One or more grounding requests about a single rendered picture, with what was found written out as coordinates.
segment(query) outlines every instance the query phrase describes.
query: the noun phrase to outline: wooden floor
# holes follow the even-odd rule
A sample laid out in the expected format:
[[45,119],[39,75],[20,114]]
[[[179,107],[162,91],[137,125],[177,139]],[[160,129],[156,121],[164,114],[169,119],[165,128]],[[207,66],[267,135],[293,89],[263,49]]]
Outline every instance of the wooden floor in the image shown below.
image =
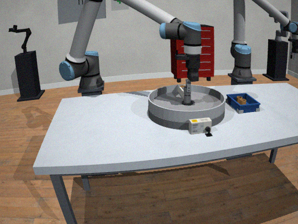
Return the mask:
[[[254,84],[276,83],[254,77]],[[287,78],[298,88],[296,78]],[[172,78],[105,83],[104,94],[174,84]],[[231,78],[200,78],[195,84],[230,85]],[[17,102],[19,94],[0,96],[0,223],[66,223],[50,177],[35,176],[32,166],[61,99],[80,97],[77,88],[47,89],[39,100],[25,102]],[[296,224],[298,146],[279,149],[275,164],[269,154],[92,177],[90,192],[79,177],[64,180],[78,223]]]

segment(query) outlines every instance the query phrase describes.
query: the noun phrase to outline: white table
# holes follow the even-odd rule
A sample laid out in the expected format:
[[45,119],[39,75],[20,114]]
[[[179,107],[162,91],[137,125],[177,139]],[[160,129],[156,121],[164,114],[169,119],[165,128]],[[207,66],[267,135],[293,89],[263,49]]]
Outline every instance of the white table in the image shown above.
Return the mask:
[[298,89],[288,83],[211,86],[227,94],[248,93],[260,111],[238,114],[228,104],[213,136],[157,125],[147,116],[151,91],[62,99],[33,169],[50,175],[66,222],[77,223],[63,175],[88,176],[150,170],[233,159],[298,143]]

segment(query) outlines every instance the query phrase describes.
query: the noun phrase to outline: circular bin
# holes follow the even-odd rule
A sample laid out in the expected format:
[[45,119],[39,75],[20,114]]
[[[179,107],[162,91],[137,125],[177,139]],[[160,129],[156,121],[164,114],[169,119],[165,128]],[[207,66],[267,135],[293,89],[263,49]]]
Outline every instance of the circular bin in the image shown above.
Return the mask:
[[148,116],[156,124],[181,130],[188,130],[189,119],[209,117],[212,126],[224,119],[225,99],[220,92],[192,85],[191,99],[193,105],[183,105],[177,85],[158,88],[148,96]]

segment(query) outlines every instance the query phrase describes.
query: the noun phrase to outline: blue container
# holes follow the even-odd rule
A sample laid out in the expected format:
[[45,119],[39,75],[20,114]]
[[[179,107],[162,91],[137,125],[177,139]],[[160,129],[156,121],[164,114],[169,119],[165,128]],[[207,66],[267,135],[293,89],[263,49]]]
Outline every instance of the blue container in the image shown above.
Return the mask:
[[[246,104],[241,105],[237,102],[237,96],[246,99]],[[226,102],[233,107],[239,114],[260,111],[260,104],[247,93],[227,94]]]

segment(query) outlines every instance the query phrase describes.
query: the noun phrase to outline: red tool cabinet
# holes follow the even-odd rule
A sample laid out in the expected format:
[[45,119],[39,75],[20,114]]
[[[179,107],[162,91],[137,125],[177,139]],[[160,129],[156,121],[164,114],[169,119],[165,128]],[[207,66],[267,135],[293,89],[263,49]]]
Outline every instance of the red tool cabinet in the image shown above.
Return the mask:
[[[199,77],[206,77],[208,81],[214,77],[214,27],[201,25],[202,53],[200,55]],[[177,82],[187,78],[186,63],[183,60],[176,60],[176,54],[184,54],[183,40],[171,41],[171,72]]]

